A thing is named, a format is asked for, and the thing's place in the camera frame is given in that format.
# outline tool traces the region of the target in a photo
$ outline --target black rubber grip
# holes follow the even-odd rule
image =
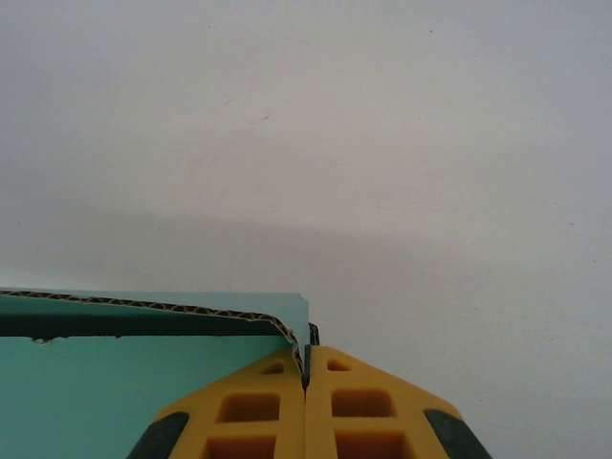
[[[435,409],[425,415],[449,459],[492,459],[464,421]]]

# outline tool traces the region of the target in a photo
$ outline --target teal cardboard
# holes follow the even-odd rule
[[[308,342],[308,304],[299,295],[70,293],[270,314],[302,337],[300,347]],[[51,311],[113,320],[168,314],[0,296],[0,320],[15,314],[48,316]],[[50,342],[0,337],[0,458],[126,457],[162,407],[289,345],[281,336],[71,337]]]

